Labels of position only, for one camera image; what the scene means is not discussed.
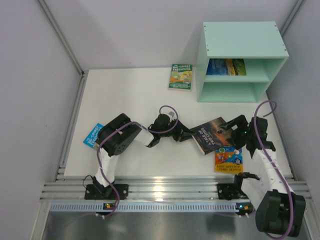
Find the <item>A Tale of Two Cities book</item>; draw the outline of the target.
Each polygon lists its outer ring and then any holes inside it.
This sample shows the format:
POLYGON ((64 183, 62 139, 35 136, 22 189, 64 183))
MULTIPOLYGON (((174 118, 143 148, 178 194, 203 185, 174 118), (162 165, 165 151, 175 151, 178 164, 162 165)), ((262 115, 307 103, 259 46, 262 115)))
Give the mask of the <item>A Tale of Two Cities book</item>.
POLYGON ((190 129, 195 133, 192 138, 203 155, 207 155, 220 147, 231 145, 228 139, 231 137, 233 129, 225 130, 221 128, 220 125, 225 123, 226 121, 222 117, 218 117, 190 129))

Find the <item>yellow 130-Storey Treehouse book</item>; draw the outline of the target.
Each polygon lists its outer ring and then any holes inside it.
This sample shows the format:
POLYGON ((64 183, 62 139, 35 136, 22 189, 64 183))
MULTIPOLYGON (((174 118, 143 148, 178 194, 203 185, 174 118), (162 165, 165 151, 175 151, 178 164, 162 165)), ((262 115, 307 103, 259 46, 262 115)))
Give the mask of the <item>yellow 130-Storey Treehouse book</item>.
POLYGON ((214 171, 237 175, 244 172, 242 149, 223 146, 214 153, 214 171))

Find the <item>Animal Farm book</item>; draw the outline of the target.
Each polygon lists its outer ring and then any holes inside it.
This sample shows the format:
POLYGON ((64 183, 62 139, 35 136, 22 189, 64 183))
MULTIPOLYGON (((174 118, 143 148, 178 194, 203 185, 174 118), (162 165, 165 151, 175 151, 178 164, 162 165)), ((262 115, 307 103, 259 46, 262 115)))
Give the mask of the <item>Animal Farm book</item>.
POLYGON ((246 66, 242 58, 211 58, 207 76, 246 76, 246 66))

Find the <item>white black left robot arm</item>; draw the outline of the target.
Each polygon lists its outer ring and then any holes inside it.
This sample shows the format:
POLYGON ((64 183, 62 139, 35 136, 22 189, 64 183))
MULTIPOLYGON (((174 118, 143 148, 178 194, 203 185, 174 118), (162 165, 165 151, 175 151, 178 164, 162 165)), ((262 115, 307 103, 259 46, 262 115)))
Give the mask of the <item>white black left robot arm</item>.
POLYGON ((176 142, 183 142, 191 139, 195 134, 193 130, 182 124, 172 111, 160 113, 147 129, 133 123, 126 114, 121 113, 97 133, 98 162, 101 166, 92 178, 92 186, 101 194, 109 190, 110 184, 115 180, 118 156, 133 141, 153 148, 161 138, 172 137, 176 142))

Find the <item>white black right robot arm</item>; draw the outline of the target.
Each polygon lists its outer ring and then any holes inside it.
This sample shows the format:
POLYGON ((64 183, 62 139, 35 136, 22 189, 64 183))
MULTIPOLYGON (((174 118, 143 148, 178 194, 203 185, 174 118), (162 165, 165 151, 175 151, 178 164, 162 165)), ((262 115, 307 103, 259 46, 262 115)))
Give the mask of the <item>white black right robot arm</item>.
POLYGON ((306 200, 295 194, 280 171, 276 148, 267 140, 267 119, 256 116, 248 122, 239 115, 219 127, 231 131, 227 140, 232 147, 245 147, 250 154, 247 172, 235 174, 233 183, 217 185, 219 199, 250 200, 249 208, 239 206, 238 214, 254 212, 257 229, 272 239, 298 237, 306 200))

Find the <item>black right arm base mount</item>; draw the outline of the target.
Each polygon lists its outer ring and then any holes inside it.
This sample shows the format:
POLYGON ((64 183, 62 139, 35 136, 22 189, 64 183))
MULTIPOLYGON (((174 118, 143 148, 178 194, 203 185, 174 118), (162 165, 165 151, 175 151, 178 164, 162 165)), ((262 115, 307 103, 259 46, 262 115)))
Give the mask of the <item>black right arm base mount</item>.
POLYGON ((243 179, 249 177, 249 172, 241 172, 234 176, 232 183, 217 184, 217 193, 220 200, 239 200, 248 199, 247 195, 242 191, 243 179))

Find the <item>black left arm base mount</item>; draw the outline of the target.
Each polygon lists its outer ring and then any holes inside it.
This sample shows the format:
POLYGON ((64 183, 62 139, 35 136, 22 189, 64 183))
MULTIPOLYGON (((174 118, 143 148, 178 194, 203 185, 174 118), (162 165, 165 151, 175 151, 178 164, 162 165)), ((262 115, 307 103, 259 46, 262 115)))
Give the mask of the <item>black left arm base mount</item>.
POLYGON ((125 200, 129 194, 129 185, 128 184, 113 184, 113 187, 116 191, 108 185, 104 187, 98 182, 96 177, 92 177, 92 183, 87 184, 85 187, 85 200, 125 200))

